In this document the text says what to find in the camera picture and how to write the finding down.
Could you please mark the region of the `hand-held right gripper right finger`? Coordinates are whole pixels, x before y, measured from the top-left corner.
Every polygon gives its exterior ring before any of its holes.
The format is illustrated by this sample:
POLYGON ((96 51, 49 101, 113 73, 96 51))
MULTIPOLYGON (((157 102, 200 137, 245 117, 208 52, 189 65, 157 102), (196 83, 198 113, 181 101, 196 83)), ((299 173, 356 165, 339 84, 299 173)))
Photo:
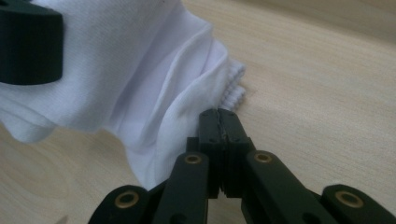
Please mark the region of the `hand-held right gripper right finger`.
POLYGON ((246 182, 244 162, 252 150, 251 139, 234 112, 220 109, 219 122, 224 140, 223 192, 228 198, 241 198, 246 182))

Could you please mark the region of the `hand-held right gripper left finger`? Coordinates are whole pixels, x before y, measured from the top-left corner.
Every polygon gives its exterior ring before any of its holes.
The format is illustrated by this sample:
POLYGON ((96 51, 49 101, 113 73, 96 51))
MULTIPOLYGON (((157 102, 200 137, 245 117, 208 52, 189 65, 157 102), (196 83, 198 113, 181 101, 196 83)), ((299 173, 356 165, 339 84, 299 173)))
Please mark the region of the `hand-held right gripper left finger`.
POLYGON ((219 134, 219 112, 209 109, 199 115, 198 136, 189 137, 186 150, 200 152, 209 159, 208 198, 217 199, 221 183, 221 140, 219 134))

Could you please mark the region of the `white sock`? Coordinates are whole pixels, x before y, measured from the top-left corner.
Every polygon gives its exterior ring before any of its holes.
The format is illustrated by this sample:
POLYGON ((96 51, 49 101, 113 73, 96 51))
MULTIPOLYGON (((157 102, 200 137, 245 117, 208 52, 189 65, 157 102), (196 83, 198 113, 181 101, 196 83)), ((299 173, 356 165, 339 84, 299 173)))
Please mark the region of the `white sock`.
POLYGON ((32 0, 64 18, 64 73, 39 86, 0 84, 0 124, 23 143, 66 127, 106 129, 152 189, 196 134, 199 115, 233 110, 245 68, 181 0, 32 0))

